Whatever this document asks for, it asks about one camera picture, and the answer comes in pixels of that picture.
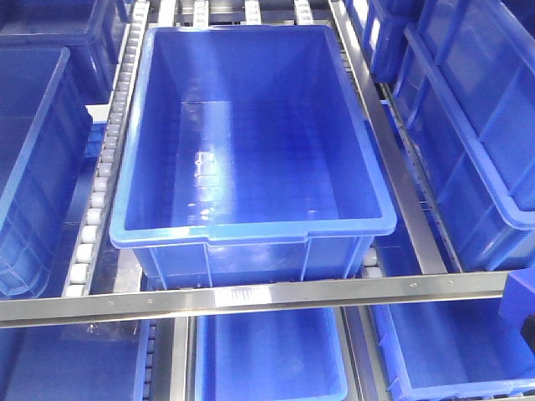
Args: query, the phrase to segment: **metal rail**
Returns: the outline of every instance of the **metal rail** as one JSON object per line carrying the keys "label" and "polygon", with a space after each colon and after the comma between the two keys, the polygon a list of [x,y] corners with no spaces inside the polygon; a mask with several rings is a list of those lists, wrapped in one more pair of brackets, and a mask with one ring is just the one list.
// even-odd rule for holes
{"label": "metal rail", "polygon": [[506,272],[382,277],[0,302],[0,327],[500,297]]}
{"label": "metal rail", "polygon": [[65,278],[63,297],[88,295],[100,244],[106,231],[111,199],[119,174],[130,101],[140,60],[141,43],[149,13],[149,3],[137,2],[132,13],[119,77],[111,100],[110,115],[99,161],[93,176],[91,194],[80,225],[78,238]]}

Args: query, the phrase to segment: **blue plastic crate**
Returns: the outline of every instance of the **blue plastic crate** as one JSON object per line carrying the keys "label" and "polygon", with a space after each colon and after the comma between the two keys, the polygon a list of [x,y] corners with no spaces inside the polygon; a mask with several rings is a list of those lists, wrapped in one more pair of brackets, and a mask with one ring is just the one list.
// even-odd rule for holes
{"label": "blue plastic crate", "polygon": [[[134,325],[139,332],[134,333]],[[3,401],[142,401],[149,321],[0,330]]]}
{"label": "blue plastic crate", "polygon": [[535,358],[500,300],[373,307],[394,401],[490,398],[535,388]]}
{"label": "blue plastic crate", "polygon": [[125,14],[118,0],[11,0],[0,24],[0,46],[67,46],[73,78],[86,104],[108,103]]}
{"label": "blue plastic crate", "polygon": [[530,175],[519,180],[521,186],[515,193],[501,174],[501,166],[508,160],[518,166],[517,158],[533,154],[530,146],[520,150],[515,145],[522,142],[521,137],[530,143],[531,125],[519,130],[511,121],[508,129],[501,131],[510,133],[502,135],[502,153],[498,154],[496,147],[490,150],[433,63],[422,38],[409,28],[406,34],[410,46],[395,97],[461,262],[467,270],[533,266],[535,210],[524,207],[527,198],[523,196],[533,180]]}
{"label": "blue plastic crate", "polygon": [[[417,2],[348,0],[347,7],[374,81],[395,82],[407,47],[403,29],[417,20],[415,10],[420,6]],[[393,14],[387,7],[405,14]]]}
{"label": "blue plastic crate", "polygon": [[156,287],[354,275],[395,212],[333,32],[147,35],[112,242]]}
{"label": "blue plastic crate", "polygon": [[200,317],[195,400],[345,398],[332,309]]}
{"label": "blue plastic crate", "polygon": [[535,210],[533,13],[522,0],[431,0],[417,28],[523,211]]}
{"label": "blue plastic crate", "polygon": [[419,17],[425,0],[380,0],[383,7],[394,15]]}
{"label": "blue plastic crate", "polygon": [[31,297],[46,286],[91,118],[68,49],[0,48],[0,59],[0,294]]}

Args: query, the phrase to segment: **blue plastic bin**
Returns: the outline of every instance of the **blue plastic bin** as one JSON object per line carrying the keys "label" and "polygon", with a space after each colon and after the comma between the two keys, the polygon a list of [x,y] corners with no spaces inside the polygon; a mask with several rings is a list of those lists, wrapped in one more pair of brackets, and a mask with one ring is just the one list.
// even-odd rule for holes
{"label": "blue plastic bin", "polygon": [[31,297],[46,286],[91,118],[68,49],[0,48],[0,59],[0,294]]}
{"label": "blue plastic bin", "polygon": [[395,82],[407,47],[403,29],[417,21],[421,2],[348,0],[347,7],[374,81]]}
{"label": "blue plastic bin", "polygon": [[155,328],[149,321],[131,322],[139,325],[134,334],[120,330],[122,324],[101,323],[93,333],[87,325],[0,330],[0,398],[147,399],[144,381],[152,367]]}
{"label": "blue plastic bin", "polygon": [[67,46],[85,104],[108,103],[125,14],[118,0],[11,0],[0,24],[0,46]]}
{"label": "blue plastic bin", "polygon": [[114,245],[159,288],[353,276],[395,212],[333,32],[147,35]]}
{"label": "blue plastic bin", "polygon": [[521,210],[532,211],[535,152],[526,144],[535,142],[534,8],[522,0],[504,3],[430,0],[417,32],[508,194]]}
{"label": "blue plastic bin", "polygon": [[346,393],[332,309],[199,318],[196,401],[339,401]]}
{"label": "blue plastic bin", "polygon": [[375,306],[394,401],[489,398],[535,388],[535,358],[500,300]]}
{"label": "blue plastic bin", "polygon": [[[516,145],[530,143],[531,125],[519,129],[510,110],[511,124],[501,130],[501,154],[497,147],[490,149],[459,105],[422,38],[410,28],[405,32],[410,46],[396,85],[396,102],[461,262],[467,270],[532,266],[535,209],[525,207],[527,197],[523,194],[527,194],[525,190],[532,186],[533,179],[523,176],[525,171],[518,160],[525,161],[524,156],[535,153],[530,146],[520,150]],[[527,100],[523,106],[517,104],[519,113],[529,105]],[[493,121],[500,113],[498,110],[494,114]],[[502,174],[507,161],[519,169],[517,192],[511,191]]]}
{"label": "blue plastic bin", "polygon": [[380,0],[383,7],[394,15],[419,17],[425,0]]}

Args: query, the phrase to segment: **white roller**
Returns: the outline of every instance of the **white roller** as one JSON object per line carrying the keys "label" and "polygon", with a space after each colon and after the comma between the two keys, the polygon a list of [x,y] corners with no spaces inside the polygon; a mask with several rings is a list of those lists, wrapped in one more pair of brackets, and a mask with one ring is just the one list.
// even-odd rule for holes
{"label": "white roller", "polygon": [[87,224],[98,226],[102,220],[102,209],[92,207],[87,210]]}
{"label": "white roller", "polygon": [[104,207],[105,199],[106,199],[105,192],[93,192],[91,194],[91,207],[102,209]]}
{"label": "white roller", "polygon": [[84,226],[82,228],[82,242],[94,244],[97,241],[97,226]]}
{"label": "white roller", "polygon": [[362,269],[362,278],[381,278],[383,272],[377,266],[365,267]]}
{"label": "white roller", "polygon": [[113,163],[115,157],[114,149],[104,149],[100,154],[100,159],[105,163]]}
{"label": "white roller", "polygon": [[72,286],[67,287],[67,291],[65,291],[66,297],[82,297],[84,294],[84,285],[74,284]]}
{"label": "white roller", "polygon": [[95,177],[93,183],[93,190],[97,192],[106,192],[108,187],[108,177]]}
{"label": "white roller", "polygon": [[375,248],[370,248],[364,255],[364,265],[377,266],[377,251]]}
{"label": "white roller", "polygon": [[115,149],[117,147],[117,137],[116,136],[106,136],[104,141],[104,149]]}
{"label": "white roller", "polygon": [[111,176],[111,163],[99,163],[99,177]]}
{"label": "white roller", "polygon": [[85,284],[87,280],[87,271],[89,265],[87,263],[75,263],[70,269],[69,282],[71,284]]}
{"label": "white roller", "polygon": [[76,248],[76,261],[78,263],[91,263],[94,244],[80,244]]}

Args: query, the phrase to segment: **blue object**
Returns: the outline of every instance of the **blue object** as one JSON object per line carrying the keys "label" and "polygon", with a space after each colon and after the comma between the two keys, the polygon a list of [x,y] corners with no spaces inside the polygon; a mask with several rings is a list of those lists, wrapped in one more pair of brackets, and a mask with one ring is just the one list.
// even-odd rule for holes
{"label": "blue object", "polygon": [[[99,324],[110,329],[110,323]],[[111,324],[124,328],[123,322]],[[145,399],[145,372],[150,371],[154,352],[148,348],[150,326],[149,321],[131,324],[139,325],[140,332],[108,332],[105,338],[96,333],[99,325],[91,333],[86,324],[0,330],[0,397],[3,401]]]}
{"label": "blue object", "polygon": [[118,0],[11,0],[0,24],[0,46],[67,46],[73,79],[85,104],[108,103],[125,14]]}
{"label": "blue object", "polygon": [[535,358],[498,315],[499,299],[375,306],[394,401],[514,396],[535,388]]}
{"label": "blue object", "polygon": [[425,0],[380,0],[380,3],[385,10],[394,15],[408,15],[418,18]]}
{"label": "blue object", "polygon": [[91,126],[66,48],[0,48],[0,294],[35,297]]}
{"label": "blue object", "polygon": [[500,315],[518,330],[535,313],[535,268],[510,272],[503,291]]}
{"label": "blue object", "polygon": [[332,309],[199,317],[196,401],[339,401],[346,393]]}
{"label": "blue object", "polygon": [[407,47],[403,29],[417,21],[421,2],[349,0],[347,7],[374,81],[395,82]]}
{"label": "blue object", "polygon": [[[531,125],[520,130],[515,125],[518,120],[511,120],[510,126],[502,127],[500,137],[493,136],[502,152],[498,153],[497,145],[493,145],[494,150],[489,148],[422,38],[411,28],[405,33],[410,46],[395,89],[396,103],[420,153],[461,262],[470,271],[533,266],[535,209],[525,207],[527,197],[523,196],[532,186],[532,177],[523,177],[519,170],[515,192],[502,174],[506,163],[518,166],[518,160],[533,154],[529,146],[515,145],[530,143]],[[525,105],[517,107],[521,113],[531,106],[526,100]],[[500,113],[496,111],[493,119]],[[517,115],[512,110],[508,113]]]}
{"label": "blue object", "polygon": [[89,132],[87,146],[85,147],[86,158],[98,157],[100,155],[105,131],[106,124],[93,124],[91,127],[91,132]]}
{"label": "blue object", "polygon": [[417,32],[430,51],[430,62],[438,66],[496,166],[507,194],[518,209],[532,212],[535,152],[526,144],[535,142],[533,3],[504,3],[430,0]]}
{"label": "blue object", "polygon": [[147,35],[114,245],[159,288],[353,276],[395,212],[333,32]]}

